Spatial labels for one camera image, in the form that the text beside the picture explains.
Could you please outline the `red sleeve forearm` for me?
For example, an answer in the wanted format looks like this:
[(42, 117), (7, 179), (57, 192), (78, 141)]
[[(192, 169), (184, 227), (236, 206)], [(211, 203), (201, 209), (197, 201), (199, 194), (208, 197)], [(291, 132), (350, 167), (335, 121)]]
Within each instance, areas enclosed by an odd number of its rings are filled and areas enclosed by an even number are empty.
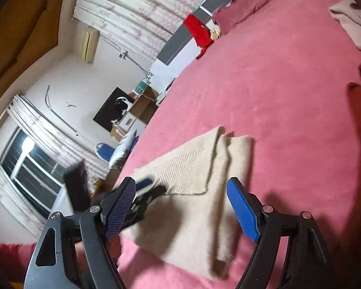
[(0, 243), (0, 272), (9, 281), (25, 281), (28, 265), (37, 243)]

